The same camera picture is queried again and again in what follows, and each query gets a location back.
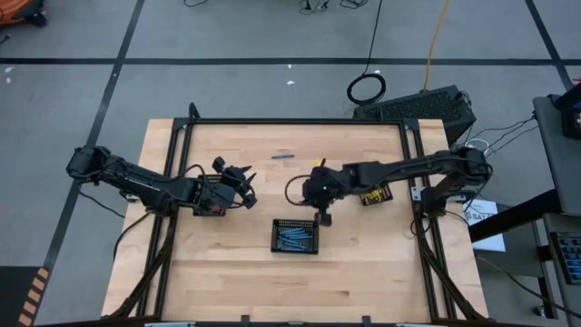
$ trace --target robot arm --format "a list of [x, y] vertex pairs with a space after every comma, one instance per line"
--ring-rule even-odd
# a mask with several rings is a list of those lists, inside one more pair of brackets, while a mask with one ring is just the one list
[[198, 215], [224, 215], [237, 193], [246, 208], [256, 203], [251, 191], [251, 180], [244, 173], [250, 167], [225, 167], [221, 157], [214, 160], [212, 167], [219, 175], [208, 176], [199, 165], [202, 175], [198, 178], [176, 177], [161, 174], [128, 163], [112, 155], [102, 146], [85, 146], [74, 150], [73, 158], [66, 167], [68, 174], [81, 183], [105, 182], [118, 188], [121, 194], [139, 197], [148, 211], [159, 215], [170, 215], [179, 207], [192, 208]]
[[489, 167], [482, 152], [466, 147], [397, 163], [348, 163], [341, 171], [325, 167], [323, 161], [302, 185], [302, 204], [317, 208], [315, 219], [329, 226], [331, 219], [326, 211], [335, 200], [371, 192], [384, 182], [439, 173], [446, 178], [421, 192], [421, 207], [428, 214], [440, 216], [449, 196], [466, 185], [485, 183], [490, 177]]

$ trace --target electronic device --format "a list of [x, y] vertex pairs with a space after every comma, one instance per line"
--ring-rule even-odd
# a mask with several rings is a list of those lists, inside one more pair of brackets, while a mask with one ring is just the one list
[[384, 183], [401, 181], [430, 174], [444, 174], [446, 178], [435, 187], [426, 187], [420, 194], [421, 211], [428, 216], [445, 214], [446, 201], [464, 186], [480, 186], [490, 178], [490, 165], [484, 154], [473, 148], [461, 147], [455, 151], [439, 151], [421, 158], [397, 163], [346, 163], [336, 171], [324, 166], [314, 167], [302, 184], [303, 200], [300, 205], [316, 208], [315, 220], [331, 226], [329, 206], [348, 195], [369, 193]]
[[[198, 178], [185, 177], [192, 168], [202, 174]], [[248, 167], [226, 167], [221, 157], [214, 160], [212, 168], [218, 173], [211, 178], [198, 164], [190, 166], [176, 177], [167, 177], [128, 163], [112, 155], [102, 146], [84, 146], [74, 149], [73, 157], [66, 167], [68, 174], [83, 183], [105, 182], [120, 190], [123, 197], [137, 196], [146, 210], [159, 215], [171, 215], [180, 207], [192, 208], [195, 215], [222, 216], [226, 209], [256, 204], [251, 187], [253, 174], [246, 178]], [[234, 201], [235, 194], [242, 198]]]
[[455, 85], [403, 96], [355, 109], [353, 118], [370, 120], [441, 119], [448, 144], [453, 144], [476, 121], [466, 93]]
[[581, 285], [581, 233], [551, 233], [566, 283]]
[[581, 84], [558, 96], [549, 96], [555, 108], [562, 113], [563, 135], [581, 140]]
[[37, 26], [46, 25], [41, 13], [44, 0], [0, 0], [0, 25], [29, 21]]

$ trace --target gray floor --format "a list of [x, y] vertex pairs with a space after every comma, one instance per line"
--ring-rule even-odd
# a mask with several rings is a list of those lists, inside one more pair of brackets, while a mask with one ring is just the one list
[[[135, 0], [52, 0], [49, 25], [11, 26], [0, 58], [115, 58]], [[351, 11], [331, 1], [325, 13], [300, 15], [299, 0], [145, 0], [128, 58], [365, 57], [377, 1]], [[580, 59], [577, 0], [536, 0], [557, 51]], [[384, 2], [374, 50], [381, 58], [425, 58], [444, 0]], [[436, 58], [550, 59], [521, 0], [452, 1]], [[345, 96], [362, 65], [124, 65], [98, 144], [136, 161], [147, 121], [186, 115], [194, 101], [204, 117], [350, 117]], [[42, 265], [71, 185], [64, 168], [86, 142], [112, 67], [105, 64], [0, 64], [0, 265]], [[423, 65], [377, 65], [385, 98], [416, 93]], [[570, 66], [571, 77], [581, 67]], [[531, 116], [532, 98], [565, 89], [553, 66], [434, 66], [430, 88], [456, 84], [478, 118], [473, 133]], [[376, 85], [363, 84], [358, 97]], [[501, 133], [485, 134], [494, 140]], [[483, 194], [517, 204], [553, 187], [540, 136], [531, 132], [490, 157], [495, 176]], [[86, 187], [104, 203], [125, 204], [107, 186]], [[122, 228], [115, 216], [80, 199], [64, 238], [37, 323], [99, 317]], [[564, 325], [535, 317], [539, 301], [501, 275], [481, 270], [490, 315], [502, 322]], [[534, 280], [523, 281], [537, 288]]]

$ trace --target wooden tabletop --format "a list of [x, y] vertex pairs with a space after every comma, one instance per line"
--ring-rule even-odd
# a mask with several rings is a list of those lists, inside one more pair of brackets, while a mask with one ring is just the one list
[[[162, 172], [171, 127], [172, 120], [149, 122], [139, 165]], [[420, 121], [420, 132], [426, 154], [447, 148], [440, 121]], [[275, 154], [294, 158], [272, 160]], [[403, 160], [397, 126], [195, 125], [188, 165], [201, 164], [209, 172], [216, 156], [228, 165], [252, 165], [258, 202], [224, 217], [195, 217], [190, 209], [180, 210], [164, 320], [237, 322], [249, 314], [253, 322], [361, 322], [362, 315], [373, 322], [429, 322], [405, 181], [390, 184], [394, 199], [387, 203], [363, 207], [355, 196], [335, 202], [330, 207], [333, 225], [320, 227], [319, 255], [270, 252], [273, 219], [312, 220], [315, 213], [286, 202], [283, 190], [291, 177], [309, 173], [322, 158], [335, 169], [344, 163]], [[430, 178], [437, 183], [442, 177]], [[301, 182], [290, 186], [295, 201]], [[462, 214], [459, 205], [449, 204], [448, 210]], [[130, 204], [124, 228], [142, 215], [140, 204]], [[450, 277], [487, 315], [467, 226], [451, 215], [440, 218], [439, 225]], [[152, 226], [153, 218], [123, 238], [103, 314], [114, 311], [141, 278]], [[441, 286], [433, 275], [438, 311], [445, 317]], [[155, 279], [149, 313], [157, 285]]]

